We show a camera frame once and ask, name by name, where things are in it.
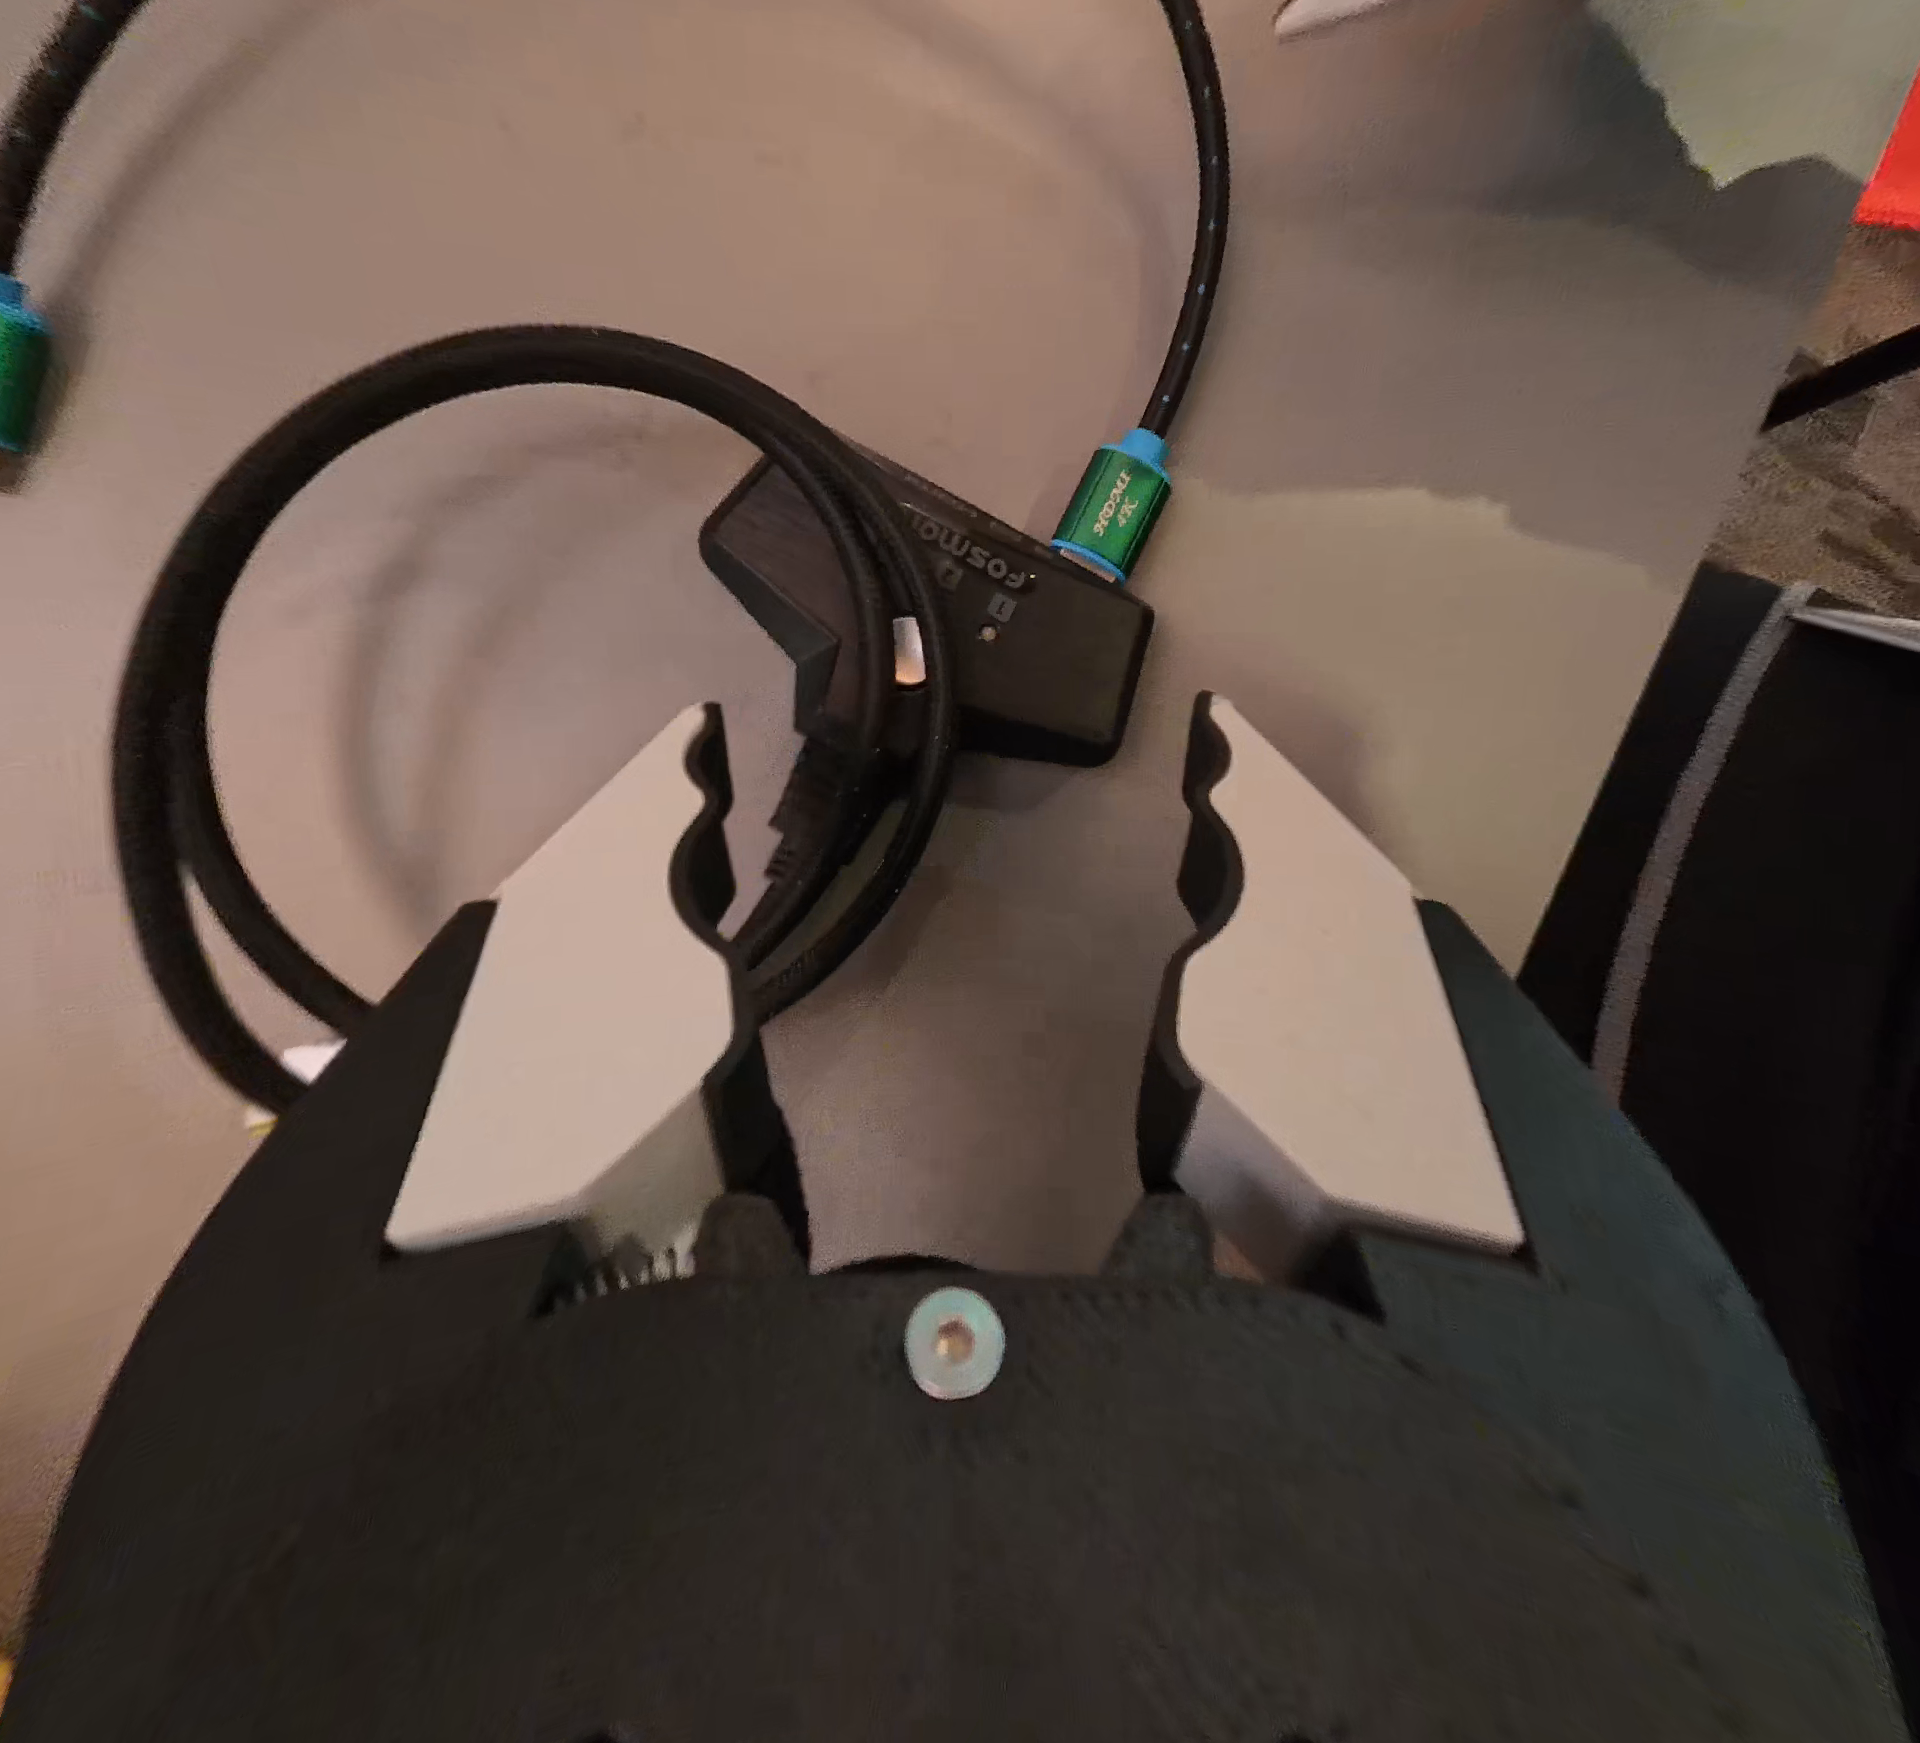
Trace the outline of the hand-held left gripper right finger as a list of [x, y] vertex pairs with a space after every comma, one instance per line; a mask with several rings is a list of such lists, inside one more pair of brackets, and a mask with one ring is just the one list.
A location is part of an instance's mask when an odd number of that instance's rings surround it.
[[1400, 867], [1229, 697], [1188, 717], [1188, 813], [1136, 1101], [1146, 1193], [1261, 1279], [1383, 1233], [1514, 1259], [1524, 1217]]

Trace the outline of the person's black clothing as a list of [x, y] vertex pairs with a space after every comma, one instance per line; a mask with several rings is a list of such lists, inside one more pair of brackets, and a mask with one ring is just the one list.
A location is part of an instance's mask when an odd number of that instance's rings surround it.
[[1781, 1343], [1916, 1727], [1916, 639], [1699, 569], [1519, 979]]

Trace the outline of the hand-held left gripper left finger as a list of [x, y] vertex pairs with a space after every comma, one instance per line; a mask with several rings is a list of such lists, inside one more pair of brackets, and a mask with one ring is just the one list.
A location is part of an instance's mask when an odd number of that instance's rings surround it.
[[498, 883], [392, 1249], [565, 1227], [594, 1253], [685, 1257], [740, 1197], [804, 1271], [798, 1151], [723, 935], [731, 807], [723, 709], [692, 703]]

